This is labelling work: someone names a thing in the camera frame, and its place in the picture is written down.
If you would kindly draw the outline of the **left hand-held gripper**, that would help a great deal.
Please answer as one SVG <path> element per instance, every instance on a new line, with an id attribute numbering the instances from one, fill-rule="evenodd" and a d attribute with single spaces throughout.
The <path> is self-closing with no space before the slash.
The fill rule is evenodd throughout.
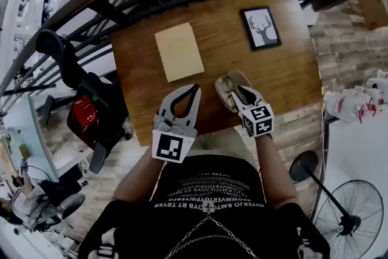
<path id="1" fill-rule="evenodd" d="M 182 163 L 193 145 L 201 88 L 198 84 L 182 86 L 162 101 L 152 131 L 152 158 Z"/>

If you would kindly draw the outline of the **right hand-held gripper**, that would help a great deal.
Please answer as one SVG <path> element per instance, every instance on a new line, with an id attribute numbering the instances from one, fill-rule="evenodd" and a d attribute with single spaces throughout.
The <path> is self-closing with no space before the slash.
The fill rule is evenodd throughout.
<path id="1" fill-rule="evenodd" d="M 258 137 L 269 134 L 274 126 L 274 114 L 270 104 L 263 105 L 262 95 L 251 87 L 238 86 L 238 92 L 238 95 L 232 93 L 232 98 L 248 135 Z"/>

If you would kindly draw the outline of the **black thin-rimmed eyeglasses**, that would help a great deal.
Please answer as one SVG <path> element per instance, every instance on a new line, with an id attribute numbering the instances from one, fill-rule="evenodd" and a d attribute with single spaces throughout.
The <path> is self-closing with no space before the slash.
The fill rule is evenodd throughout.
<path id="1" fill-rule="evenodd" d="M 232 112 L 237 113 L 238 108 L 232 96 L 232 92 L 235 91 L 234 84 L 229 77 L 223 76 L 221 79 L 221 87 L 225 95 L 224 102 L 226 107 Z"/>

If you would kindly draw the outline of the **beige glasses case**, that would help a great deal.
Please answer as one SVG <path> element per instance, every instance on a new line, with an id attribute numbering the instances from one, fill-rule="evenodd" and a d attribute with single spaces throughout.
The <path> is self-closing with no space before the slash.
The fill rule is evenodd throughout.
<path id="1" fill-rule="evenodd" d="M 221 87 L 221 79 L 222 79 L 223 76 L 220 76 L 216 81 L 215 81 L 215 90 L 219 96 L 219 98 L 221 99 L 221 102 L 224 104 L 224 106 L 226 107 L 226 104 L 224 102 L 224 99 L 225 99 L 225 95 L 224 95 L 224 92 L 222 90 L 222 87 Z M 247 79 L 247 77 L 245 76 L 245 74 L 243 74 L 241 71 L 239 70 L 231 70 L 229 71 L 227 74 L 226 74 L 226 77 L 229 77 L 233 84 L 234 84 L 234 88 L 235 88 L 235 93 L 238 95 L 239 92 L 238 92 L 238 86 L 246 86 L 246 87 L 251 87 L 251 84 L 249 82 L 249 80 Z"/>

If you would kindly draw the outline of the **person's right forearm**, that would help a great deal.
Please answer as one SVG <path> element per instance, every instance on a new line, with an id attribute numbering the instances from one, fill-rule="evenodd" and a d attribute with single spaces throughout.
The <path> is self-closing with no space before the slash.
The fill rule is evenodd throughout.
<path id="1" fill-rule="evenodd" d="M 267 204 L 274 208 L 288 203 L 298 204 L 296 187 L 271 137 L 255 137 L 255 144 Z"/>

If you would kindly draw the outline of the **person's beige trouser leg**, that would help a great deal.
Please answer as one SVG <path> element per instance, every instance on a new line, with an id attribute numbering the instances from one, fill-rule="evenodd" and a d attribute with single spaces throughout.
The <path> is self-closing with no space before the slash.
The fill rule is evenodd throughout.
<path id="1" fill-rule="evenodd" d="M 240 134 L 234 128 L 197 136 L 186 157 L 197 155 L 222 155 L 240 158 L 257 168 L 253 153 L 247 148 Z"/>

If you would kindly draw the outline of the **beige notebook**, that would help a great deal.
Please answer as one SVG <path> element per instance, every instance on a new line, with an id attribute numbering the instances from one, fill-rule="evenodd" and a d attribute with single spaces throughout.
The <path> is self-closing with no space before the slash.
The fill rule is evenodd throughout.
<path id="1" fill-rule="evenodd" d="M 155 39 L 168 82 L 204 72 L 199 48 L 189 23 L 155 33 Z"/>

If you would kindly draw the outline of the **black office chair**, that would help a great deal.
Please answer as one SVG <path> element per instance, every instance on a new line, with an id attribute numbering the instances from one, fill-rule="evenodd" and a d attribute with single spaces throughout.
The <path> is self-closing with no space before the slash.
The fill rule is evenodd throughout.
<path id="1" fill-rule="evenodd" d="M 75 100 L 83 95 L 92 97 L 99 114 L 99 127 L 96 144 L 91 148 L 89 170 L 98 173 L 119 140 L 130 138 L 123 127 L 129 114 L 121 87 L 104 83 L 93 72 L 86 72 L 78 64 L 74 46 L 52 30 L 39 33 L 36 50 L 56 61 L 64 84 L 76 90 Z"/>

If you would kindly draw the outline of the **black framed deer picture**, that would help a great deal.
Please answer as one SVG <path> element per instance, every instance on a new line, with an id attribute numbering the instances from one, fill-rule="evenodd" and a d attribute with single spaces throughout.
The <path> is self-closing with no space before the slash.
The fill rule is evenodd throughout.
<path id="1" fill-rule="evenodd" d="M 281 38 L 268 6 L 239 11 L 252 51 L 278 47 Z"/>

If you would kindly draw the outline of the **black standing fan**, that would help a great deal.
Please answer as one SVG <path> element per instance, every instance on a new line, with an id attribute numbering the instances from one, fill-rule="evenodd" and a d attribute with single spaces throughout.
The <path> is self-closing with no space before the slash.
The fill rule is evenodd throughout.
<path id="1" fill-rule="evenodd" d="M 314 224 L 330 246 L 330 259 L 362 259 L 381 230 L 383 198 L 364 180 L 350 180 L 330 192 L 314 174 L 317 165 L 316 153 L 306 151 L 294 160 L 289 174 L 297 183 L 311 178 L 327 196 Z"/>

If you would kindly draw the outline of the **pack of plastic bottles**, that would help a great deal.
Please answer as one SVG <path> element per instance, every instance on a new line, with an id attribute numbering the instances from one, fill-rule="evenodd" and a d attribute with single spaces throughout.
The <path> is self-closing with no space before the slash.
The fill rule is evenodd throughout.
<path id="1" fill-rule="evenodd" d="M 362 123 L 388 107 L 388 72 L 379 69 L 376 77 L 363 85 L 340 92 L 327 91 L 323 96 L 326 118 Z"/>

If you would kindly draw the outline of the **red bag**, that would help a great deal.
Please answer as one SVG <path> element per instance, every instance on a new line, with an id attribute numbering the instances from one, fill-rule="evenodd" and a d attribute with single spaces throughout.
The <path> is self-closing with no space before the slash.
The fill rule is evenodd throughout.
<path id="1" fill-rule="evenodd" d="M 77 98 L 69 111 L 67 125 L 90 148 L 94 148 L 99 127 L 99 114 L 92 97 Z"/>

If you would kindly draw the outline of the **person's black printed t-shirt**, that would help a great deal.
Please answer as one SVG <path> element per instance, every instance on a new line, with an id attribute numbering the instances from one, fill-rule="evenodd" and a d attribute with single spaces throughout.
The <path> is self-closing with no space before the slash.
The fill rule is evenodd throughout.
<path id="1" fill-rule="evenodd" d="M 152 200 L 107 205 L 79 259 L 329 259 L 330 247 L 294 203 L 270 207 L 258 172 L 221 155 L 169 163 Z"/>

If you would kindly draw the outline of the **white desk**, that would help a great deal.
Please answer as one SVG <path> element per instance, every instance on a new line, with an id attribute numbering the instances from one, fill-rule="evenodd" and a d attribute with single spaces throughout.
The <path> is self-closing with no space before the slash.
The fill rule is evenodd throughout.
<path id="1" fill-rule="evenodd" d="M 24 96 L 16 103 L 4 118 L 6 131 L 11 136 L 12 163 L 19 166 L 23 154 L 27 154 L 28 174 L 39 180 L 59 181 L 51 153 L 42 136 L 33 101 Z"/>

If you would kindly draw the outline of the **cardboard box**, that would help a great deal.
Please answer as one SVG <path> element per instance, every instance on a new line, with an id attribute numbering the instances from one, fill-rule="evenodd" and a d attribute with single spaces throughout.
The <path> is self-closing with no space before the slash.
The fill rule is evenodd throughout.
<path id="1" fill-rule="evenodd" d="M 358 0 L 369 30 L 388 27 L 388 11 L 383 0 Z"/>

